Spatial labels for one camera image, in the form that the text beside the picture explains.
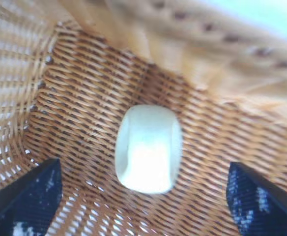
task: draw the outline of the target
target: white cylindrical object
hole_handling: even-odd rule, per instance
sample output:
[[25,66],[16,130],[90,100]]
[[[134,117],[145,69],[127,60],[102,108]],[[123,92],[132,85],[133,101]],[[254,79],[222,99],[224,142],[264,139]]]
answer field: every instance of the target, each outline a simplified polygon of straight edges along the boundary
[[135,191],[167,192],[177,178],[181,150],[181,128],[174,112],[160,106],[134,106],[126,112],[117,135],[117,177]]

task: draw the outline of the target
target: white object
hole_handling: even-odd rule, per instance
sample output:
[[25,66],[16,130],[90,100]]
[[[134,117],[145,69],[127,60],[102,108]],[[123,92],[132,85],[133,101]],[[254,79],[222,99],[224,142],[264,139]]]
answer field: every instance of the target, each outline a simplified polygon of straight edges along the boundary
[[117,177],[135,191],[167,192],[177,178],[181,150],[181,128],[174,112],[159,106],[134,106],[125,114],[117,135]]
[[39,233],[33,232],[33,227],[23,227],[23,222],[14,222],[12,236],[41,236]]

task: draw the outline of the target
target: light blue background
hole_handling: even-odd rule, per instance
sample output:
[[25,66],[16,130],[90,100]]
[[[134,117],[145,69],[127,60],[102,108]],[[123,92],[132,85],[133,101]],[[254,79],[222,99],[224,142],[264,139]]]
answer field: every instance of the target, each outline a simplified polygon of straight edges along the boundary
[[202,0],[287,39],[287,0]]

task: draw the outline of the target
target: woven wicker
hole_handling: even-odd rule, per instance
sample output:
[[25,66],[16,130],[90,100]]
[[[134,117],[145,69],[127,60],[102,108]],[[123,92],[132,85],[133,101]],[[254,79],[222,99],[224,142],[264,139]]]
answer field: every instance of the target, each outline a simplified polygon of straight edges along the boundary
[[[115,175],[136,104],[168,107],[183,127],[164,195]],[[287,43],[195,0],[0,0],[0,189],[47,158],[64,186],[49,236],[238,235],[231,161],[287,191]]]

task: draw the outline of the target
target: wicker basket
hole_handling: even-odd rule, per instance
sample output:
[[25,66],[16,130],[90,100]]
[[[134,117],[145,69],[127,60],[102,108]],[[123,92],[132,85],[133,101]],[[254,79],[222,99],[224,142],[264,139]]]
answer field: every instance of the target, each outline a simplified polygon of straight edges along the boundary
[[[116,178],[135,104],[182,124],[167,194]],[[47,158],[63,171],[49,236],[238,235],[231,161],[287,191],[287,43],[196,0],[0,0],[0,189]]]

